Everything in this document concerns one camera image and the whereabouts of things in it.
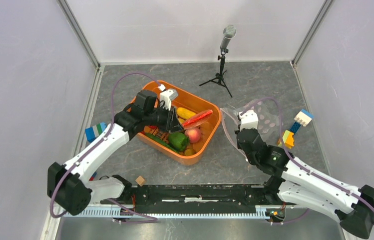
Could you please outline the yellow toy corn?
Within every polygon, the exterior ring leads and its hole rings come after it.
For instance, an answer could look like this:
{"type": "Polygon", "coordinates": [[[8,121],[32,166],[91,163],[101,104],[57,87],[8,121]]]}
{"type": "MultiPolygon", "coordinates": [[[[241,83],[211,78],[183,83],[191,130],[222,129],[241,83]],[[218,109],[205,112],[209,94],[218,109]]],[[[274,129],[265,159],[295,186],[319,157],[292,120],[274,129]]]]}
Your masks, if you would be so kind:
{"type": "Polygon", "coordinates": [[[193,117],[196,113],[189,110],[189,109],[186,109],[184,107],[178,107],[176,109],[176,113],[178,115],[179,118],[183,119],[183,120],[187,120],[191,117],[193,117]]]}

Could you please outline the pink toy peach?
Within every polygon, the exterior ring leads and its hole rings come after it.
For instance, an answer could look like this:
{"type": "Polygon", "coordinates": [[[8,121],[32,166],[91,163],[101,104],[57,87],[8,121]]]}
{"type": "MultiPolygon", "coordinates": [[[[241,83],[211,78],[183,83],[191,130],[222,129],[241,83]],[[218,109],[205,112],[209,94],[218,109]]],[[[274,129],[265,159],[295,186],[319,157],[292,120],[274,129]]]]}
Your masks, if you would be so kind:
{"type": "Polygon", "coordinates": [[[187,129],[184,134],[192,144],[197,143],[201,139],[201,131],[197,127],[187,129]]]}

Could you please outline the orange plastic basket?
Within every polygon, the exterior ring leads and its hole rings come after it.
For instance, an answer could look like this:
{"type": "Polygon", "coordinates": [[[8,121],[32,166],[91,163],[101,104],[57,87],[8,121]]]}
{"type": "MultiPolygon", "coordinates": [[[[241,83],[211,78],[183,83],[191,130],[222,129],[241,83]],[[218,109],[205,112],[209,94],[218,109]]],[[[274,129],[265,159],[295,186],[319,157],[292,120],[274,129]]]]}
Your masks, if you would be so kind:
{"type": "Polygon", "coordinates": [[[219,124],[221,123],[221,111],[215,104],[208,102],[175,85],[167,83],[163,80],[159,80],[158,82],[163,84],[167,89],[175,89],[177,91],[178,97],[172,101],[173,106],[177,108],[181,107],[181,108],[188,109],[196,114],[202,111],[206,111],[206,110],[212,110],[213,112],[209,116],[207,121],[202,123],[199,126],[199,129],[202,134],[200,141],[198,141],[197,143],[191,143],[188,145],[188,149],[193,149],[196,152],[194,155],[184,156],[184,155],[175,153],[174,151],[166,148],[165,146],[159,144],[158,142],[144,135],[144,133],[150,133],[156,137],[159,137],[161,140],[168,142],[167,140],[168,134],[163,133],[159,131],[158,129],[153,129],[153,128],[149,128],[146,126],[143,132],[136,135],[136,138],[146,143],[147,145],[151,146],[152,148],[160,151],[161,153],[168,156],[169,158],[172,158],[173,160],[179,162],[180,164],[183,164],[186,166],[196,164],[202,157],[204,151],[209,145],[209,142],[214,136],[214,133],[216,132],[219,124]]]}

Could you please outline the clear pink-dotted zip bag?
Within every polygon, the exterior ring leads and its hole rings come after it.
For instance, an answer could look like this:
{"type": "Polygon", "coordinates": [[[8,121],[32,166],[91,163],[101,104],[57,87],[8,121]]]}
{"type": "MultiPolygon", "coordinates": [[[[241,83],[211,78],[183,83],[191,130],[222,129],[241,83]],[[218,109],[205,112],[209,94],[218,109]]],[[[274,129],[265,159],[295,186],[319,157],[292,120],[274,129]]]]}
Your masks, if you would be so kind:
{"type": "Polygon", "coordinates": [[[257,130],[263,141],[266,142],[272,136],[279,136],[279,117],[271,114],[268,108],[262,102],[257,102],[256,99],[239,108],[234,108],[233,106],[220,108],[224,133],[231,145],[244,157],[246,157],[244,151],[237,148],[235,131],[240,127],[239,114],[249,107],[258,117],[257,130]]]}

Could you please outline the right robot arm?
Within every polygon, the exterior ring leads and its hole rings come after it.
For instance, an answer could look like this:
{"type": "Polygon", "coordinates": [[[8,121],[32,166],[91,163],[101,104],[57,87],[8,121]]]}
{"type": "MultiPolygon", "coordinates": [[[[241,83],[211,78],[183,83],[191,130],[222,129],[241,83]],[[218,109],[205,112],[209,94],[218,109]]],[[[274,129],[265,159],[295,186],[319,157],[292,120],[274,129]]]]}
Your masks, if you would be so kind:
{"type": "Polygon", "coordinates": [[[237,130],[247,162],[270,175],[266,202],[300,205],[322,213],[350,234],[368,239],[374,227],[374,188],[357,187],[326,175],[279,147],[266,144],[254,128],[237,130]]]}

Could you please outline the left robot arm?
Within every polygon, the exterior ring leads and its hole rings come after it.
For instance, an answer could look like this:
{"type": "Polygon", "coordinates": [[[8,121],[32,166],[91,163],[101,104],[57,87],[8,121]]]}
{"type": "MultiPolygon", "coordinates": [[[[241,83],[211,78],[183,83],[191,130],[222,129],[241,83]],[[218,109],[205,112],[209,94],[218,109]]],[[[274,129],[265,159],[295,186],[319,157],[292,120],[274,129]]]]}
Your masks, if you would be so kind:
{"type": "Polygon", "coordinates": [[[133,103],[117,113],[106,129],[82,152],[64,164],[54,162],[47,171],[47,194],[50,197],[50,214],[54,218],[54,204],[65,213],[77,215],[90,203],[115,199],[120,204],[131,200],[132,190],[122,179],[110,177],[90,181],[93,173],[123,145],[132,140],[145,127],[157,127],[162,132],[175,133],[184,130],[179,122],[172,101],[178,96],[170,88],[156,94],[141,90],[133,103]]]}

